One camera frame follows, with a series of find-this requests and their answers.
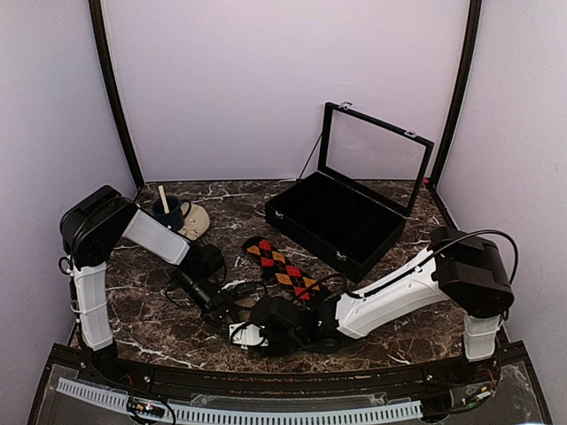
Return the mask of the black argyle sock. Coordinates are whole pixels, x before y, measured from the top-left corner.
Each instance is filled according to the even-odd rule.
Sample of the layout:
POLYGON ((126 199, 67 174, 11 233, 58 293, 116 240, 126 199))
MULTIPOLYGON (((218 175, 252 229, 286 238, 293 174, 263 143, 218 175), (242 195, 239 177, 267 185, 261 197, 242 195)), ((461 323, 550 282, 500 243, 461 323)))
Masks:
POLYGON ((316 307, 331 296, 323 283, 295 266, 266 238, 251 237, 242 244, 242 249, 260 266, 262 279, 278 283, 303 305, 316 307))

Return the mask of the tan brown sock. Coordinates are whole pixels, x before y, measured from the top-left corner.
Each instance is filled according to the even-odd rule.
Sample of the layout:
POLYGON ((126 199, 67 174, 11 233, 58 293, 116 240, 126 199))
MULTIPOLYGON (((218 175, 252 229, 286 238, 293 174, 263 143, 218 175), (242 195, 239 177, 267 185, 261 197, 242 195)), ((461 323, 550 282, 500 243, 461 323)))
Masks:
POLYGON ((252 313, 252 309, 260 300, 254 297, 246 297, 239 300, 230 299, 231 311, 230 315, 232 323, 248 322, 252 313))

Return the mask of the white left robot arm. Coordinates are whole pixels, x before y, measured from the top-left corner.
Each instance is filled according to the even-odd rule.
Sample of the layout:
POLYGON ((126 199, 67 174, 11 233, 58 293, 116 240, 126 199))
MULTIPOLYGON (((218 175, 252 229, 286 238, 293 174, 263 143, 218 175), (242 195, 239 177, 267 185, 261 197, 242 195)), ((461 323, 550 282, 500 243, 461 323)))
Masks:
POLYGON ((220 250, 201 247, 174 232, 109 185, 104 185, 67 211, 59 224, 69 273, 77 296, 75 313, 82 340, 94 352, 113 344, 105 294, 107 261, 121 238, 145 248, 168 264, 177 284, 217 327, 238 322, 234 298, 210 279, 224 265, 220 250))

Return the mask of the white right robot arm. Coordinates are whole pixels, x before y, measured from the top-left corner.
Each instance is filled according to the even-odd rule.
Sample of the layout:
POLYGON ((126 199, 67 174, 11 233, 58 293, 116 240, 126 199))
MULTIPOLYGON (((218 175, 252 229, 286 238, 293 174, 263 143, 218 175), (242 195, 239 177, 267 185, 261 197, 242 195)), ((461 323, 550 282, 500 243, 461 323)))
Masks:
POLYGON ((261 349, 333 353, 350 341, 427 305, 452 300, 465 312, 464 355, 452 366, 461 384, 473 383, 496 349, 496 334, 514 303, 515 271, 504 266, 493 230, 465 233, 441 227, 408 263, 364 288, 316 307, 283 297, 261 298, 246 326, 230 341, 261 349))

